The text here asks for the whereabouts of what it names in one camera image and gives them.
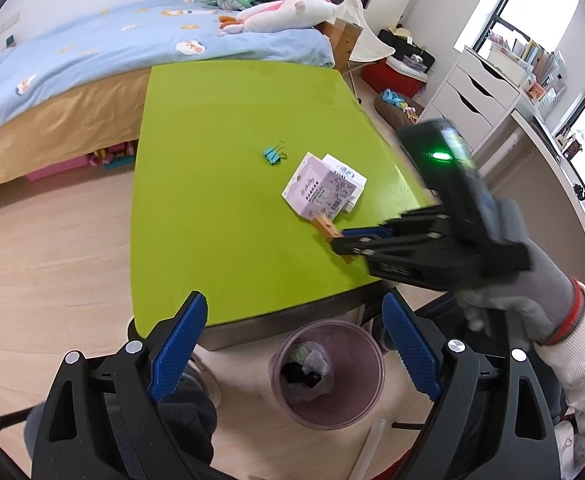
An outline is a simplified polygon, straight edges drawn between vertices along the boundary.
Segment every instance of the black bag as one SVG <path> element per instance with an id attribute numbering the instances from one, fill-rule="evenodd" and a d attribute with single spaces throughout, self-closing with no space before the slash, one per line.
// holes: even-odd
<path id="1" fill-rule="evenodd" d="M 426 52 L 424 49 L 419 48 L 414 44 L 409 44 L 405 38 L 395 36 L 392 32 L 386 30 L 385 28 L 380 31 L 377 37 L 385 44 L 395 49 L 395 53 L 392 56 L 399 59 L 400 61 L 403 61 L 403 56 L 411 57 L 413 54 L 421 56 L 423 58 L 423 64 L 425 65 L 426 73 L 428 73 L 436 61 L 434 57 L 432 57 L 432 55 Z"/>

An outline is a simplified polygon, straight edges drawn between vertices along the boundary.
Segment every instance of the gray glove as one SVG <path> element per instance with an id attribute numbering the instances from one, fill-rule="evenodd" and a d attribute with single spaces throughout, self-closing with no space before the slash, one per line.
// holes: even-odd
<path id="1" fill-rule="evenodd" d="M 581 291 L 537 245 L 527 238 L 531 270 L 521 272 L 514 283 L 491 285 L 456 293 L 470 330 L 485 327 L 486 308 L 516 312 L 529 339 L 539 344 L 556 344 L 568 336 L 579 321 L 573 312 Z M 573 321 L 566 327 L 568 317 Z"/>

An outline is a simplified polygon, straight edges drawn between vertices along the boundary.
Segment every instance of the pink storage box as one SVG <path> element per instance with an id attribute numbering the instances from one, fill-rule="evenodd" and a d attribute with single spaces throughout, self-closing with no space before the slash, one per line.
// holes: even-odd
<path id="1" fill-rule="evenodd" d="M 44 176 L 50 176 L 55 173 L 61 173 L 62 171 L 74 170 L 75 168 L 81 168 L 82 166 L 89 165 L 90 165 L 89 156 L 80 155 L 76 156 L 75 158 L 71 158 L 70 160 L 58 162 L 57 164 L 52 164 L 50 166 L 47 166 L 46 168 L 41 168 L 40 170 L 28 173 L 26 174 L 26 178 L 32 182 L 33 180 L 39 180 Z"/>

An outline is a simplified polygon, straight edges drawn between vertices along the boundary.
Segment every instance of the blue gripper pad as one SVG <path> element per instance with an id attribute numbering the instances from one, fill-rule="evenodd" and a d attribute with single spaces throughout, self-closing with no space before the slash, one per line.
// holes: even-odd
<path id="1" fill-rule="evenodd" d="M 426 394 L 434 402 L 441 397 L 443 387 L 439 382 L 439 363 L 421 335 L 415 321 L 394 293 L 383 298 L 381 314 L 392 341 L 408 370 L 418 392 Z"/>
<path id="2" fill-rule="evenodd" d="M 344 229 L 341 234 L 347 238 L 361 236 L 378 236 L 379 238 L 390 238 L 392 233 L 383 227 L 358 227 L 353 229 Z"/>
<path id="3" fill-rule="evenodd" d="M 152 382 L 148 387 L 148 395 L 154 402 L 161 401 L 175 391 L 208 321 L 208 303 L 205 296 L 197 293 L 188 300 L 186 311 L 176 322 L 152 362 Z"/>

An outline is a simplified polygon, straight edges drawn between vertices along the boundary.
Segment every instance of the binder clip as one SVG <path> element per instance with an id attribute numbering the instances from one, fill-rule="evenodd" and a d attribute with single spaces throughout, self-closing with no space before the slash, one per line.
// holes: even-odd
<path id="1" fill-rule="evenodd" d="M 271 166 L 274 166 L 275 164 L 278 164 L 282 160 L 286 160 L 288 158 L 288 155 L 282 152 L 282 149 L 284 149 L 285 147 L 286 147 L 285 142 L 280 140 L 279 143 L 274 148 L 272 147 L 266 148 L 266 150 L 264 151 L 264 157 Z"/>

